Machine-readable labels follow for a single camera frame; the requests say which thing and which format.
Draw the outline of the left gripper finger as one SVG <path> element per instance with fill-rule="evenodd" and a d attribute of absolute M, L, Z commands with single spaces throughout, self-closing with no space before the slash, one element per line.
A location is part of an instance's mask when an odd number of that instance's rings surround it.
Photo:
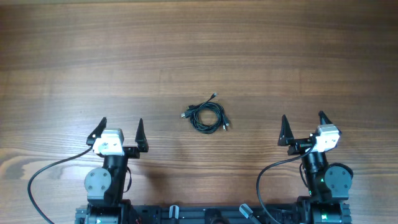
<path fill-rule="evenodd" d="M 136 131 L 135 142 L 137 143 L 137 148 L 140 152 L 148 152 L 149 145 L 147 142 L 146 134 L 144 132 L 144 122 L 141 118 Z"/>
<path fill-rule="evenodd" d="M 93 146 L 96 139 L 101 137 L 102 132 L 105 130 L 107 124 L 107 118 L 103 117 L 102 120 L 99 122 L 97 127 L 88 135 L 86 139 L 86 144 L 88 146 Z"/>

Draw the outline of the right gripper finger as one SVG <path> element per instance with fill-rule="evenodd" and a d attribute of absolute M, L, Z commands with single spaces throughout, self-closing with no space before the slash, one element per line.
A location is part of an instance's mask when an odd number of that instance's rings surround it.
<path fill-rule="evenodd" d="M 282 121 L 281 129 L 280 129 L 280 134 L 279 134 L 279 139 L 278 139 L 277 145 L 278 146 L 293 145 L 294 144 L 294 135 L 292 133 L 289 121 L 285 114 L 282 116 L 281 121 Z"/>
<path fill-rule="evenodd" d="M 320 124 L 321 125 L 332 124 L 332 122 L 329 120 L 329 118 L 327 117 L 327 115 L 323 111 L 319 111 L 318 116 L 320 118 Z"/>

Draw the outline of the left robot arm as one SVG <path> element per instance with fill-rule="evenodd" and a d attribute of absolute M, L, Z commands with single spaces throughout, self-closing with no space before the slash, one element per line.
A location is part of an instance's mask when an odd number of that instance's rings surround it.
<path fill-rule="evenodd" d="M 136 146 L 125 146 L 120 128 L 108 128 L 104 117 L 87 137 L 86 144 L 104 159 L 103 166 L 95 168 L 85 177 L 88 205 L 76 210 L 76 224 L 127 224 L 141 223 L 142 219 L 129 199 L 123 199 L 126 175 L 131 175 L 129 159 L 140 158 L 149 145 L 144 132 L 143 120 L 139 121 Z"/>

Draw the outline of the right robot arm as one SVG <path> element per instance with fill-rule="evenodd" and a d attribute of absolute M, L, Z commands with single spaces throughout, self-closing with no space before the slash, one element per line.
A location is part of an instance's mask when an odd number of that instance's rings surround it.
<path fill-rule="evenodd" d="M 287 154 L 300 156 L 301 172 L 305 174 L 308 197 L 299 196 L 292 218 L 295 223 L 352 222 L 349 190 L 353 183 L 353 171 L 342 163 L 330 164 L 326 152 L 337 147 L 341 131 L 323 111 L 318 113 L 320 124 L 307 138 L 296 139 L 285 115 L 282 117 L 277 145 L 287 146 Z"/>

